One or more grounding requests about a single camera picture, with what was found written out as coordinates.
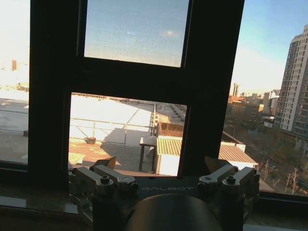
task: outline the brown roof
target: brown roof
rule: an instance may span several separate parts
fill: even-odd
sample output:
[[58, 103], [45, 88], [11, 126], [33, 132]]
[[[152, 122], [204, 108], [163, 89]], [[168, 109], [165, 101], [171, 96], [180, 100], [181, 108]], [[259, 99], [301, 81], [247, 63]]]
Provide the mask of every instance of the brown roof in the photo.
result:
[[[177, 137], [159, 136], [157, 139], [157, 154], [180, 155], [182, 139]], [[219, 159], [227, 161], [257, 163], [240, 148], [232, 145], [220, 145]]]
[[180, 155], [182, 139], [177, 137], [158, 137], [157, 154]]
[[222, 144], [220, 146], [218, 159], [227, 161], [254, 163], [257, 165], [257, 163], [252, 158], [250, 158], [245, 152], [243, 152], [238, 147], [231, 145]]
[[237, 97], [236, 95], [230, 95], [228, 98], [228, 103], [232, 103], [233, 101], [242, 101], [244, 100], [244, 97]]

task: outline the cloud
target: cloud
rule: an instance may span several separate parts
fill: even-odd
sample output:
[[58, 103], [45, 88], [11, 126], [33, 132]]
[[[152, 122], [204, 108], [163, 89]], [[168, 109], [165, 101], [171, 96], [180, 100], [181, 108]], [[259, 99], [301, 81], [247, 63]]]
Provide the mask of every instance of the cloud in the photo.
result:
[[163, 37], [177, 37], [178, 34], [175, 31], [167, 30], [161, 33]]

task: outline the sky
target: sky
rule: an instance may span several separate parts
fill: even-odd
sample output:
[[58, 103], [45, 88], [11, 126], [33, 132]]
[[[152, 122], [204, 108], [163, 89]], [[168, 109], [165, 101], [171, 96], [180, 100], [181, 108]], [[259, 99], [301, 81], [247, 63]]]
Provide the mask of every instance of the sky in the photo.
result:
[[85, 56], [180, 66], [188, 0], [89, 0]]
[[307, 0], [245, 0], [232, 84], [239, 93], [280, 89], [292, 38], [308, 24]]
[[27, 63], [30, 46], [30, 0], [0, 0], [0, 64]]
[[[85, 56], [180, 66], [188, 0], [88, 0]], [[232, 83], [239, 92], [280, 89], [308, 0], [246, 0]], [[0, 64], [29, 59], [30, 0], [0, 0]]]

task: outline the logo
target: logo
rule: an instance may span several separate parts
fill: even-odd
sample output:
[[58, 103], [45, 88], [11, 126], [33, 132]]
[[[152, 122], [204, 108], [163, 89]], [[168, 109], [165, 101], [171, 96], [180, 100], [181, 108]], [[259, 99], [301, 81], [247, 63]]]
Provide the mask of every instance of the logo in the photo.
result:
[[142, 187], [141, 190], [145, 191], [184, 191], [192, 190], [194, 187]]

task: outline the corrugated metal roof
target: corrugated metal roof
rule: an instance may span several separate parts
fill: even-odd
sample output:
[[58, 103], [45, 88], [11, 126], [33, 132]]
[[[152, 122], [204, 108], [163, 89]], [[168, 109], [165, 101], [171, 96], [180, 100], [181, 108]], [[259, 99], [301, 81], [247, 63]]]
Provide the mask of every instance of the corrugated metal roof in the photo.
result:
[[173, 138], [157, 139], [157, 154], [180, 155], [182, 140]]
[[[157, 139], [157, 154], [178, 155], [181, 153], [182, 140], [172, 137], [158, 137]], [[227, 161], [237, 161], [245, 163], [257, 163], [250, 158], [240, 148], [231, 145], [220, 145], [219, 159]]]
[[236, 146], [231, 145], [221, 145], [219, 150], [218, 159], [227, 160], [227, 161], [237, 161], [237, 162], [246, 162], [246, 163], [257, 163], [250, 158], [245, 152], [239, 149]]

